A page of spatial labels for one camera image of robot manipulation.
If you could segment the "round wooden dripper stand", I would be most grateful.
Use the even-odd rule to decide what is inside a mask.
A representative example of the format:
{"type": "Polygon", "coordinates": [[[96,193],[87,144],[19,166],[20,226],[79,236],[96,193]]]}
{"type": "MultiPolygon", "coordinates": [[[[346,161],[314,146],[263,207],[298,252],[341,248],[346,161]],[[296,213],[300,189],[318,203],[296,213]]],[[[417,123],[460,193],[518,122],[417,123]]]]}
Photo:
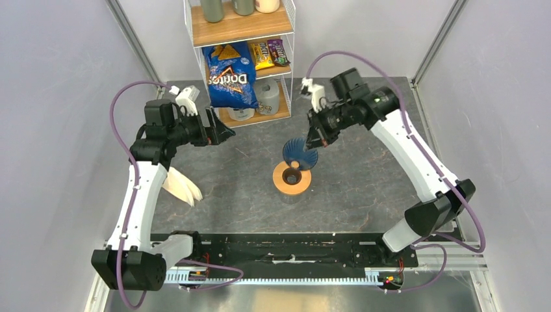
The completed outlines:
{"type": "Polygon", "coordinates": [[[297,166],[290,166],[282,161],[274,168],[272,181],[282,194],[298,196],[310,187],[312,173],[310,170],[299,170],[297,166]]]}

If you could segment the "white wire shelf rack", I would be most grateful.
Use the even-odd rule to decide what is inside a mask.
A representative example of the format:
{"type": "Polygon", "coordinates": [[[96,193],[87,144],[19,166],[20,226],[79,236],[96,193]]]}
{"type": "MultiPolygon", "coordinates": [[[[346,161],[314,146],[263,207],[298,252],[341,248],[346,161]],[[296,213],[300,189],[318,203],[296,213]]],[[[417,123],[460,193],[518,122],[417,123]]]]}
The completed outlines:
{"type": "Polygon", "coordinates": [[[211,106],[229,127],[291,116],[293,1],[185,1],[211,106]]]}

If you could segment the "coffee filter paper pack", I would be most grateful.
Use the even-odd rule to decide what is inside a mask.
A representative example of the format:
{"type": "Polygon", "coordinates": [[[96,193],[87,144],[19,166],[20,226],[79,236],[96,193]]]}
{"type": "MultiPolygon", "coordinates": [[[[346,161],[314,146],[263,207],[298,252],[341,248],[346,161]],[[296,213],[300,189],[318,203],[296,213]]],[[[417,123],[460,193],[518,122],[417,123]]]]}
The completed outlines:
{"type": "Polygon", "coordinates": [[[167,178],[164,180],[162,187],[171,195],[189,204],[191,207],[195,206],[196,202],[203,199],[199,187],[174,167],[169,168],[167,178]]]}

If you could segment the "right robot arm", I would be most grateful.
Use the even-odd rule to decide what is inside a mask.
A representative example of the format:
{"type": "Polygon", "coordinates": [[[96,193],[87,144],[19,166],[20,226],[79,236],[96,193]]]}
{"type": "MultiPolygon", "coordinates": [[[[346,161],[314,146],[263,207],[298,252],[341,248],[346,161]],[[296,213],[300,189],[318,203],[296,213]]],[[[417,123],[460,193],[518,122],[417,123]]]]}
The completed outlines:
{"type": "Polygon", "coordinates": [[[371,90],[355,68],[331,78],[330,82],[338,98],[333,105],[327,103],[322,85],[308,78],[301,81],[301,92],[310,97],[312,105],[307,113],[307,148],[327,147],[342,130],[362,125],[392,153],[420,200],[377,243],[376,260],[391,266],[401,258],[403,249],[434,234],[461,214],[476,187],[470,179],[458,179],[417,137],[418,131],[390,88],[371,90]]]}

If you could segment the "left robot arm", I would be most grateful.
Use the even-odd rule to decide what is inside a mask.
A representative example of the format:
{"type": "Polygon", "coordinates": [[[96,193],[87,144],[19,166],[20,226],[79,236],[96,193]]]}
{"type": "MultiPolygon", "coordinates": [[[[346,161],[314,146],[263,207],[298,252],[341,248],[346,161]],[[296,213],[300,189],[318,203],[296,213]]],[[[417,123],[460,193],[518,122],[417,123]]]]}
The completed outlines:
{"type": "Polygon", "coordinates": [[[202,261],[204,249],[197,231],[174,231],[153,244],[151,224],[177,148],[216,146],[235,135],[211,108],[206,113],[207,127],[201,116],[178,110],[169,99],[146,103],[145,123],[129,148],[129,180],[119,219],[106,246],[91,257],[110,289],[158,291],[170,267],[181,260],[191,266],[202,261]]]}

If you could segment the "clear glass cup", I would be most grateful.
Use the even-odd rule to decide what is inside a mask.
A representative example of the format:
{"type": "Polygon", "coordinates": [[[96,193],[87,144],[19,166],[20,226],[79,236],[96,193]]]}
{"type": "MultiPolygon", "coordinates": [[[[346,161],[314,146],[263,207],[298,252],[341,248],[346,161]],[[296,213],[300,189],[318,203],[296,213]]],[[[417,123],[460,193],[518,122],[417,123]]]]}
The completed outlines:
{"type": "Polygon", "coordinates": [[[297,194],[297,195],[281,194],[279,198],[286,205],[295,205],[302,201],[303,194],[297,194]]]}

